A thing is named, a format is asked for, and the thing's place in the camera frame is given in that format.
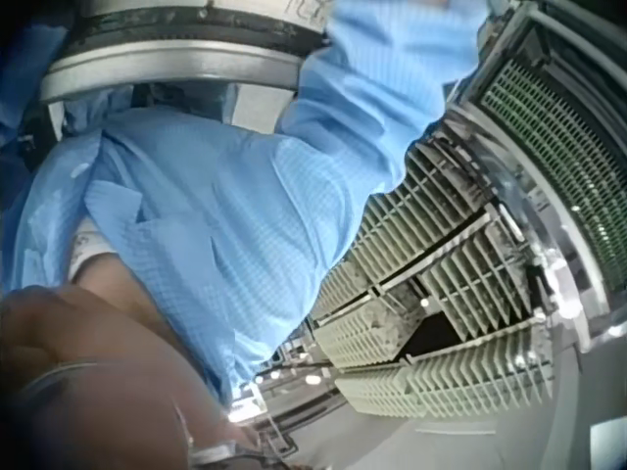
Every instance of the skin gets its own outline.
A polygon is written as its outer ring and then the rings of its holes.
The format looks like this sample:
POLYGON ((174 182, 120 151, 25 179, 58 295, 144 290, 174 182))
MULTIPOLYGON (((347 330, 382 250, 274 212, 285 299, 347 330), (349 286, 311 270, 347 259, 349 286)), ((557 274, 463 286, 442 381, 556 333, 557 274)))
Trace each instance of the skin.
POLYGON ((106 454, 118 460, 115 468, 174 468, 171 460, 185 449, 176 406, 195 448, 224 441, 255 447, 250 431, 228 421, 191 354, 118 257, 95 259, 75 282, 56 290, 27 288, 4 300, 5 392, 20 390, 61 364, 124 364, 112 373, 118 378, 89 373, 72 381, 46 410, 46 422, 72 423, 81 459, 106 454))

